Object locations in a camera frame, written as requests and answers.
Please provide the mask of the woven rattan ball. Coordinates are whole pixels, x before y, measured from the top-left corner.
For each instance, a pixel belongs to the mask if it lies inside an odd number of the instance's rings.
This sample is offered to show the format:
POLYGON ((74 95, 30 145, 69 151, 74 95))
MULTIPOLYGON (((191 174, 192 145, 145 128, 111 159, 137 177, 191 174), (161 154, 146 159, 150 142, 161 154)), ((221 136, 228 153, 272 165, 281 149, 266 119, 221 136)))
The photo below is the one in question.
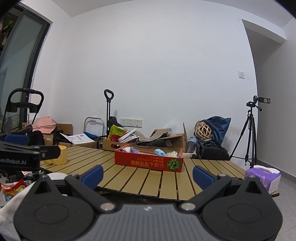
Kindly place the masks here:
POLYGON ((196 123, 194 134, 203 141, 210 141, 213 137, 210 126, 204 121, 199 121, 196 123))

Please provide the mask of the yellow snack bag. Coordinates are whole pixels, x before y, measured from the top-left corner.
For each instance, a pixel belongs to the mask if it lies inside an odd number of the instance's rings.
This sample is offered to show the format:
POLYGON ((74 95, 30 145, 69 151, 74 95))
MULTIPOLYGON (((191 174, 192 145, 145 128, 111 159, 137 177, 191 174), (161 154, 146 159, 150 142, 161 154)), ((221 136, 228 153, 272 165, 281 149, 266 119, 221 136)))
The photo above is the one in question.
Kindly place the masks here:
POLYGON ((127 129, 123 127, 119 127, 116 125, 112 125, 109 130, 109 135, 107 137, 108 141, 117 142, 119 138, 127 133, 127 129))

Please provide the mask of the blue water bottle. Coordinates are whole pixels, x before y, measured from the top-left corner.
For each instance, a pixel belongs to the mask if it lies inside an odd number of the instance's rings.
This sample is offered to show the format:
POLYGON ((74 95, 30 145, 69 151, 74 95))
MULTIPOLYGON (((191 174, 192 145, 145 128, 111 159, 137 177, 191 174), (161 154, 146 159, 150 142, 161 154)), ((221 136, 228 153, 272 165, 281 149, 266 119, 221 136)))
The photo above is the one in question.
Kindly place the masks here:
POLYGON ((196 149, 196 145, 197 145, 197 138, 195 136, 190 137, 187 142, 185 152, 186 153, 194 153, 194 151, 196 149))

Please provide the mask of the pink backpack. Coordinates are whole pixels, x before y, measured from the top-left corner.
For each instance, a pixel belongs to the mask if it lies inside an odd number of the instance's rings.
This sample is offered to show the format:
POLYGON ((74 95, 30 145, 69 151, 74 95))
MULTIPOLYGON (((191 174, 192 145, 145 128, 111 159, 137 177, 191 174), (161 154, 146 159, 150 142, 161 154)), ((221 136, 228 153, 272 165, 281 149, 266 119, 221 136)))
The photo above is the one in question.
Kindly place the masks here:
POLYGON ((56 128, 56 121, 53 120, 50 116, 44 116, 36 120, 33 124, 33 131, 40 131, 44 134, 51 134, 56 128))

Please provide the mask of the small brown cardboard box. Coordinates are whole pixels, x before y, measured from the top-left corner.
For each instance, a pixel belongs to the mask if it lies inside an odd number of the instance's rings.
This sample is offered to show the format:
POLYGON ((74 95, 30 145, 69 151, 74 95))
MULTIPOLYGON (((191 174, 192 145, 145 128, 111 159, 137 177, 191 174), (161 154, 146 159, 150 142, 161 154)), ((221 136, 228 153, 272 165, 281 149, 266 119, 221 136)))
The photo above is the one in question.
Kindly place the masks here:
POLYGON ((107 139, 104 139, 102 141, 102 149, 105 151, 115 151, 116 149, 119 149, 123 146, 128 145, 128 143, 120 143, 120 142, 113 142, 113 141, 109 141, 107 139))

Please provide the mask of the left brown cardboard box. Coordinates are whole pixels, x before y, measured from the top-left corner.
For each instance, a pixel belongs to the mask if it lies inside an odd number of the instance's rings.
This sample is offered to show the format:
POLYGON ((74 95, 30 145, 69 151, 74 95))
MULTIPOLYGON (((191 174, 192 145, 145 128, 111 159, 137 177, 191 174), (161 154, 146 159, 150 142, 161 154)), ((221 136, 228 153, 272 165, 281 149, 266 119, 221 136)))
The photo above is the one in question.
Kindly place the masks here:
POLYGON ((28 143, 27 146, 38 146, 38 145, 62 145, 66 147, 87 147, 97 149, 97 142, 91 142, 87 144, 78 144, 74 145, 71 144, 67 139, 65 139, 61 134, 65 134, 67 136, 73 135, 73 126, 72 124, 64 124, 64 123, 57 123, 55 130, 51 134, 44 134, 40 131, 33 131, 32 125, 25 126, 22 131, 26 131, 25 134, 28 136, 28 143))

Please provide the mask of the blue tissue pack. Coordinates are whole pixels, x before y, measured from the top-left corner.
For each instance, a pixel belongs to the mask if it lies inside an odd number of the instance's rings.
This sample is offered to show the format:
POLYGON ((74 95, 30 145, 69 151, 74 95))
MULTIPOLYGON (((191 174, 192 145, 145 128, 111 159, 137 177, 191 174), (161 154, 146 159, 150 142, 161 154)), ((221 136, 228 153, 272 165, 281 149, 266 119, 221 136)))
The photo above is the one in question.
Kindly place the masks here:
POLYGON ((167 154, 164 151, 162 151, 161 149, 155 149, 154 153, 158 156, 167 156, 167 154))

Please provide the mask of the white wall socket strip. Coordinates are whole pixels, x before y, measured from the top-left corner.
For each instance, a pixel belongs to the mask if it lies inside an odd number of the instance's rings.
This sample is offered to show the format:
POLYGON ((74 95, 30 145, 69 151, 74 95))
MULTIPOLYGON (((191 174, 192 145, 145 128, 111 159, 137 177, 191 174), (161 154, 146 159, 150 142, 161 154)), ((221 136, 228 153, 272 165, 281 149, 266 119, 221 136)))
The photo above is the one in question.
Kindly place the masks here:
POLYGON ((126 127, 142 128, 141 119, 121 118, 120 124, 126 127))

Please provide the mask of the orange pumpkin cardboard box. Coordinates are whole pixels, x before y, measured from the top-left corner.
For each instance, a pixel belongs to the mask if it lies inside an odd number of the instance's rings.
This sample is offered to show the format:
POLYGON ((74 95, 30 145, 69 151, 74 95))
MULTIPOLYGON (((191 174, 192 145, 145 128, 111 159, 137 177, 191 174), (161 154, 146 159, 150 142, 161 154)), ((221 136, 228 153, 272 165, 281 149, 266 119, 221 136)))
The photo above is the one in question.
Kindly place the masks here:
POLYGON ((140 147, 126 145, 114 151, 115 164, 135 168, 147 168, 157 171, 181 172, 183 164, 183 151, 181 149, 168 149, 156 147, 140 147), (134 147, 139 153, 131 153, 134 147), (161 149, 165 153, 176 151, 178 157, 158 156, 155 149, 161 149))

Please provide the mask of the black camcorder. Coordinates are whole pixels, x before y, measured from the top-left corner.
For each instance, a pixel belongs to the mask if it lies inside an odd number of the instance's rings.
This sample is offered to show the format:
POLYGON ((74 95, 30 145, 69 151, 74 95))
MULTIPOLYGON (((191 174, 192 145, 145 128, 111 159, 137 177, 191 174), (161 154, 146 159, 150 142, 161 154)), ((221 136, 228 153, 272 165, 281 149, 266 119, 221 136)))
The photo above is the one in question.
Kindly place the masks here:
POLYGON ((246 103, 246 106, 253 109, 257 108, 259 111, 262 111, 262 108, 260 108, 257 104, 258 103, 264 103, 264 104, 270 104, 271 100, 270 98, 265 98, 265 97, 259 97, 254 95, 253 96, 253 101, 249 101, 246 103))

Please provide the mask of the purple towel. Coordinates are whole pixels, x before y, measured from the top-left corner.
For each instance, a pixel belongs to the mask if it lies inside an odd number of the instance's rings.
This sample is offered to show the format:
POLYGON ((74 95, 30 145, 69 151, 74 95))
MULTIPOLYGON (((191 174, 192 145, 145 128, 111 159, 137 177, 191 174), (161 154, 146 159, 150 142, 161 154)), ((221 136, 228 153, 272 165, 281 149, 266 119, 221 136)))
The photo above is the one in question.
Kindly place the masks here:
POLYGON ((139 150, 135 149, 134 147, 131 147, 130 148, 130 152, 131 153, 137 153, 138 154, 139 153, 139 150))

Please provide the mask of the metal folding stool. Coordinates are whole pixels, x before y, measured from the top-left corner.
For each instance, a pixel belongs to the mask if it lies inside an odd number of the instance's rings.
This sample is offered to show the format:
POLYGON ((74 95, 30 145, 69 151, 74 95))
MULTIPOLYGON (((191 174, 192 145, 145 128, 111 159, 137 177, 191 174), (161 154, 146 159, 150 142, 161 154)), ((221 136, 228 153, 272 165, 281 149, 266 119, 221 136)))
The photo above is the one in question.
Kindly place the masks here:
POLYGON ((84 121, 83 133, 90 139, 97 141, 105 135, 105 123, 102 118, 87 117, 84 121))

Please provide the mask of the large brown cardboard box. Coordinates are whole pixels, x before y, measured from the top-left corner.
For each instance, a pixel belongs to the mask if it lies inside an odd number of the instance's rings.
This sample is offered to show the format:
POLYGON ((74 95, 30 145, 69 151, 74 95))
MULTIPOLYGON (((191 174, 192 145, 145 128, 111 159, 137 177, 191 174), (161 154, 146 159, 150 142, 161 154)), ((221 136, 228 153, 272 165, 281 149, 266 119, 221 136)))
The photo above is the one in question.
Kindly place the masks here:
POLYGON ((173 130, 171 134, 167 137, 158 138, 157 140, 150 142, 142 142, 139 138, 138 145, 144 147, 157 147, 157 148, 170 148, 170 149, 181 149, 185 151, 187 145, 187 132, 185 128, 185 124, 183 124, 183 133, 173 134, 173 130))

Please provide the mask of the black bag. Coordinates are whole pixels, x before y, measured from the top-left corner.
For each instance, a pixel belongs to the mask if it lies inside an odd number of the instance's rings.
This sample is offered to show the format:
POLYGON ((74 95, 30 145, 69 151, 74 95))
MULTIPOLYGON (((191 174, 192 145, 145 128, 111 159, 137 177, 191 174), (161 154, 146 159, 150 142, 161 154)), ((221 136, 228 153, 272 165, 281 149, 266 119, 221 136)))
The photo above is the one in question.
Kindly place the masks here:
POLYGON ((223 147, 217 147, 213 144, 205 145, 200 141, 196 143, 196 154, 200 160, 229 161, 228 151, 223 147))

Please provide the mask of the yellow white hamster plush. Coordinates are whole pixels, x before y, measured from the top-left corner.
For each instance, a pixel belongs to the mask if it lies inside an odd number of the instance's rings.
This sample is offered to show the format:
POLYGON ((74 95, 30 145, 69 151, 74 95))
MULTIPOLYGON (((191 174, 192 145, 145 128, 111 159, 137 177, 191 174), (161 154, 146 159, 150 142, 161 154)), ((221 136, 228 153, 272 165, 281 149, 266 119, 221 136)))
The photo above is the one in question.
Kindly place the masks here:
POLYGON ((178 152, 176 152, 176 151, 168 152, 166 155, 168 157, 178 157, 178 152))

